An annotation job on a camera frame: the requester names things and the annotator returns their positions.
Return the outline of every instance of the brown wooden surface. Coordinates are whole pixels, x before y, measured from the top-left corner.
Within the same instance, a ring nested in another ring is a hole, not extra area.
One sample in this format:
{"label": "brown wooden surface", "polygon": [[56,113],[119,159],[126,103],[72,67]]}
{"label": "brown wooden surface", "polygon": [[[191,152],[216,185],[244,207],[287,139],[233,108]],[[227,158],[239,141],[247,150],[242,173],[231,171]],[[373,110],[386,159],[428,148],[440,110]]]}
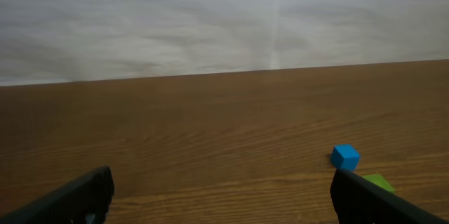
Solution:
{"label": "brown wooden surface", "polygon": [[0,213],[110,165],[108,223],[334,223],[333,145],[449,220],[449,61],[0,88]]}

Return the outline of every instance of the green sticky note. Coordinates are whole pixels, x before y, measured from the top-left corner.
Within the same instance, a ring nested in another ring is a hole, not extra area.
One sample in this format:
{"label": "green sticky note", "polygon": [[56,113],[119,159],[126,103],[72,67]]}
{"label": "green sticky note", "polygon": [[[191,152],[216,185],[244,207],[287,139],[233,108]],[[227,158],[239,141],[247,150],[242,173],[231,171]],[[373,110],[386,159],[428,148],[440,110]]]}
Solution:
{"label": "green sticky note", "polygon": [[372,182],[373,184],[386,189],[389,192],[394,192],[393,186],[388,183],[388,181],[380,174],[372,174],[363,176],[366,180]]}

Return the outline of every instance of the blue cube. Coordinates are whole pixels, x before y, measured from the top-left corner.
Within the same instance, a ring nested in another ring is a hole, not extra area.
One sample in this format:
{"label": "blue cube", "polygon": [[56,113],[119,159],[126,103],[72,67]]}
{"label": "blue cube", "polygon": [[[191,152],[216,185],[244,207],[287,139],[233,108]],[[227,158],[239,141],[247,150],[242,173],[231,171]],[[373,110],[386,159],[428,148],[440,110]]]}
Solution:
{"label": "blue cube", "polygon": [[360,154],[350,144],[336,145],[330,156],[330,161],[337,169],[354,171],[360,160]]}

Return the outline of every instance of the green square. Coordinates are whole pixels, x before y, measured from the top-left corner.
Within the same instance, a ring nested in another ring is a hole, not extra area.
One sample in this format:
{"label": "green square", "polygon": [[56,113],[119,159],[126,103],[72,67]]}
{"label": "green square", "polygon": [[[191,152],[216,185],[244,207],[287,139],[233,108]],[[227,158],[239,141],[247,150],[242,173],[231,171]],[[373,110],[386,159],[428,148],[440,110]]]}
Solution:
{"label": "green square", "polygon": [[380,174],[372,174],[363,176],[366,180],[372,182],[373,184],[386,189],[389,192],[394,192],[393,186],[388,183],[388,181]]}

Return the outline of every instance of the white wall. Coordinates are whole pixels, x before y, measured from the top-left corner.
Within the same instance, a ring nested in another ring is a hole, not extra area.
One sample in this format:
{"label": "white wall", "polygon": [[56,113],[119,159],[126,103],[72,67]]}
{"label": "white wall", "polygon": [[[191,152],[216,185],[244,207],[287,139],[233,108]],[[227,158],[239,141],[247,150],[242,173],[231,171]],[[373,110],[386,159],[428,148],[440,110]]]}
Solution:
{"label": "white wall", "polygon": [[0,85],[449,58],[449,0],[0,0]]}

